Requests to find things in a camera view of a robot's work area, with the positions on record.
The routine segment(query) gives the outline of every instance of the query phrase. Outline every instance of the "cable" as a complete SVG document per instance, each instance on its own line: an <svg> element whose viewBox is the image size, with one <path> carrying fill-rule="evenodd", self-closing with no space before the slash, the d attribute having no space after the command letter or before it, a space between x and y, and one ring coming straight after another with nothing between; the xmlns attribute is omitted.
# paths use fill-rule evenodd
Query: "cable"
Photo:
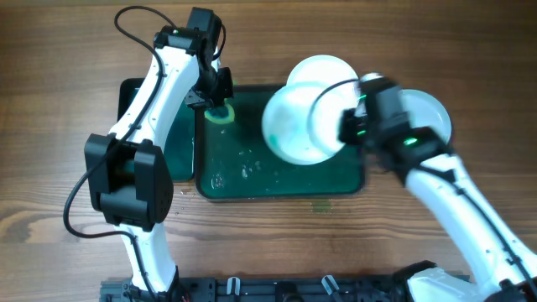
<svg viewBox="0 0 537 302"><path fill-rule="evenodd" d="M431 174L433 176L438 177L438 175L435 175L434 173L431 173L426 167L422 167L421 165L418 166L416 169L419 170L419 171L423 171L423 172L426 172L428 174ZM526 270L526 268L524 267L524 265L522 265L522 262L520 261L520 257L516 253L514 253L513 249L511 248L511 246L509 245L509 243L507 242L505 237L498 230L498 228L494 225L494 222L490 219L490 217L488 217L487 213L485 213L485 211L477 204L477 202L475 200L473 200L473 198L471 198L469 196L469 194L466 193L466 191L464 189L462 189L461 187L459 187L458 185L456 185L453 182L450 182L450 181L447 181L447 180L446 180L446 182L448 184L450 184L455 189L455 192L458 192L461 195L463 195L464 197L466 197L466 199L472 204L472 206L474 208L476 208L476 210L479 212L479 214L487 222L488 226L493 230L494 235L496 235L498 240L502 243L503 250L509 254L509 256L511 257L513 263L517 266L517 268L519 269L521 274L524 276L524 279L525 279L526 283L528 284L529 289L531 290L533 296L535 298L537 298L537 286L535 286L535 283L534 283L533 279L531 278L531 276L529 276L529 273Z"/></svg>
<svg viewBox="0 0 537 302"><path fill-rule="evenodd" d="M99 168L102 164L104 164L109 158L111 158L119 150L119 147L123 143L125 143L127 141L127 139L134 133L134 131L136 131L136 129L138 128L140 122L143 119L143 116L145 115L146 111L151 106L151 103L152 103L153 99L157 95L157 92L159 91L162 79L164 78L164 64L162 63L162 59L160 58L159 54L157 54L157 52L151 46L149 46L147 43L143 42L141 39L133 36L132 34L128 33L124 29L122 29L121 26L119 26L119 24L117 23L117 21L119 19L119 16L121 16L123 13L125 13L125 12L127 12L129 10L133 10L133 9L142 9L142 10L150 11L152 13L156 13L160 17L162 17L164 20L166 20L168 23L170 23L171 26L175 27L175 24L168 17L163 15L161 12L159 12L159 11L153 9L153 8L147 8L147 7L144 7L144 6L126 7L124 9L120 10L119 12L117 12L116 17L114 18L114 25L116 26L116 29L120 33L126 35L130 39L132 39L135 42L138 42L139 44L141 44L143 47L145 47L147 50L149 50L151 52L151 54L153 54L153 56L156 58L157 63L159 65L159 73L158 73L158 76L157 76L157 82L156 82L156 84L154 86L153 91L149 95L148 100L143 105L142 110L140 111L140 113L138 114L138 116L136 117L134 122L131 124L130 128L127 130L127 133L125 133L125 135L117 143L115 143L102 156L101 160L97 164L95 164L94 166L90 167L82 175L82 177L76 182L75 186L73 187L73 190L71 191L71 193L67 197L67 201L65 202L63 220L64 220L65 229L67 229L67 231L69 233L71 233L72 235L74 235L76 237L85 238L85 239L101 238L101 237L108 237L108 236L114 236L114 235L123 235L123 236L128 237L130 239L130 241L131 241L131 244L133 244L134 255L136 257L136 262L137 262L138 267L140 269L140 273L142 275L143 282L145 283L145 286L148 289L148 292L149 292L149 295L151 296L151 298L153 300L156 300L156 297L155 297L155 294L153 292L153 289L151 289L151 286L149 284L147 272L145 271L145 268L144 268L143 263L142 263L142 258L140 256L139 246L136 243L136 237L133 234L131 234L129 232L125 232L125 231L103 232L103 233L97 233L97 234L84 234L82 232L78 232L77 230L75 230L72 227L72 225L70 224L70 222L69 222L69 211L70 211L70 207L71 207L71 205L73 203L73 200L75 199L76 194L78 193L78 191L80 190L82 185L86 182L86 180L96 171L96 169Z"/></svg>
<svg viewBox="0 0 537 302"><path fill-rule="evenodd" d="M326 151L325 147L322 146L321 143L318 142L318 139L315 137L315 135L313 135L313 111L315 110L315 107L317 106L317 103L319 102L319 100L328 92L330 92L331 90L341 86L341 85L345 85L347 83L353 83L353 82L358 82L360 81L360 79L349 79L349 80L344 80L344 81L340 81L340 82L337 82L336 84L332 85L332 86L329 86L328 88L326 88L323 92L320 93L319 96L317 96L317 98L313 101L313 103L311 104L311 107L310 107L310 112L308 113L308 117L307 117L307 120L306 120L306 128L307 128L307 131L308 131L308 136L310 137L310 141L317 147L319 148L324 154L332 154L332 151L328 150Z"/></svg>
<svg viewBox="0 0 537 302"><path fill-rule="evenodd" d="M216 55L212 56L212 60L216 60L220 58L220 55L222 54L222 50L224 49L224 45L226 44L226 27L224 24L222 24L222 32L224 33L224 37L222 38L222 46L220 46L220 49L216 53Z"/></svg>

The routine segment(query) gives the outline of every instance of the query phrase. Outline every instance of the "wood grain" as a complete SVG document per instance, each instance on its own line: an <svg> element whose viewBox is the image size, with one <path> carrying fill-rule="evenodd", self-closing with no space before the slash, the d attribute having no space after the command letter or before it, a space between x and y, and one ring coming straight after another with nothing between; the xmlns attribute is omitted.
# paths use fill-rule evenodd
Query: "wood grain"
<svg viewBox="0 0 537 302"><path fill-rule="evenodd" d="M282 82L301 60L338 56L428 91L449 110L455 145L500 215L537 248L537 20L532 2L357 1L214 3L239 84ZM190 4L156 5L176 23ZM78 240L61 212L85 171L83 145L106 133L118 87L144 76L147 50L113 27L119 6L0 8L0 300L95 300L99 282L127 277L119 238ZM122 25L151 40L147 13ZM212 204L175 185L168 239L183 276L389 273L423 259L469 273L434 217L390 174L329 200ZM87 187L72 208L84 232L110 229Z"/></svg>

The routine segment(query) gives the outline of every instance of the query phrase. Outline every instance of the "tabletop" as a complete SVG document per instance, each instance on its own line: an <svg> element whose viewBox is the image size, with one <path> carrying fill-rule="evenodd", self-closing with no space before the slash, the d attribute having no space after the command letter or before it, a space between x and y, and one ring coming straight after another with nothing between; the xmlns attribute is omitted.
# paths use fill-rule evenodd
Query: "tabletop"
<svg viewBox="0 0 537 302"><path fill-rule="evenodd" d="M192 4L176 2L153 7L185 24ZM93 301L101 281L130 276L127 254L119 237L73 237L62 211L86 170L85 141L108 132L119 85L144 76L150 55L114 28L121 5L7 3L0 2L0 300ZM441 100L470 175L537 248L537 3L196 5L226 25L222 64L239 84L284 82L304 58L328 54ZM146 41L164 25L147 12L120 22ZM320 201L307 199L215 204L193 182L176 183L179 191L166 230L183 277L392 273L425 259L470 273L435 218L391 174L368 173L361 193L329 200L329 211L313 211ZM91 208L87 186L71 217L84 232L111 229Z"/></svg>

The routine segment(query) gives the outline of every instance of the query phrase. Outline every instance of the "wooden table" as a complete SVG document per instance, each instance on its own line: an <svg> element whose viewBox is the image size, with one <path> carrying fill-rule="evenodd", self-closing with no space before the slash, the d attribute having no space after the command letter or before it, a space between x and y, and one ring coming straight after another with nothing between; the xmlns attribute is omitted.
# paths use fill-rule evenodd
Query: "wooden table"
<svg viewBox="0 0 537 302"><path fill-rule="evenodd" d="M222 57L239 84L283 82L316 54L379 70L440 99L473 179L513 230L537 248L537 5L512 1L206 3L227 26ZM155 5L185 24L191 4ZM0 8L0 300L96 300L99 283L128 277L119 237L79 240L63 227L85 171L90 133L107 133L118 87L150 56L113 27L121 6ZM151 40L149 13L121 19ZM182 276L391 273L429 259L470 273L435 218L391 174L356 197L212 204L175 184L166 221ZM78 230L111 227L76 199Z"/></svg>

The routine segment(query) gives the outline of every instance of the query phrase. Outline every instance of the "green light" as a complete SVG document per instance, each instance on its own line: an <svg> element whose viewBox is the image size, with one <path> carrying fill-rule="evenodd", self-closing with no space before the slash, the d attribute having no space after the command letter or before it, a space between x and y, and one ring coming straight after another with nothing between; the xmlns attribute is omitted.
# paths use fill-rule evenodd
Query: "green light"
<svg viewBox="0 0 537 302"><path fill-rule="evenodd" d="M403 141L405 146L410 146L411 144L416 143L416 142L418 142L417 138L407 138Z"/></svg>

